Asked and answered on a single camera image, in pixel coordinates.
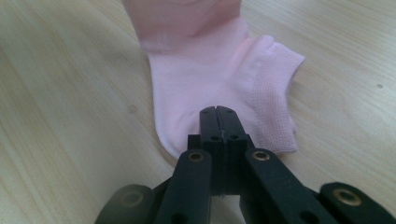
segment pink sock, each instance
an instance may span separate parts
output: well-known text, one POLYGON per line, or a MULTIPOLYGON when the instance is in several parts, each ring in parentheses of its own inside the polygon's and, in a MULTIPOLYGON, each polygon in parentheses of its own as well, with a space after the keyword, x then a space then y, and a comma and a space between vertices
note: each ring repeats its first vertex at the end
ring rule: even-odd
POLYGON ((286 95, 304 57, 271 36, 250 38, 241 0, 123 4, 149 58, 157 134, 174 157, 213 105, 235 110, 256 147, 297 149, 286 95))

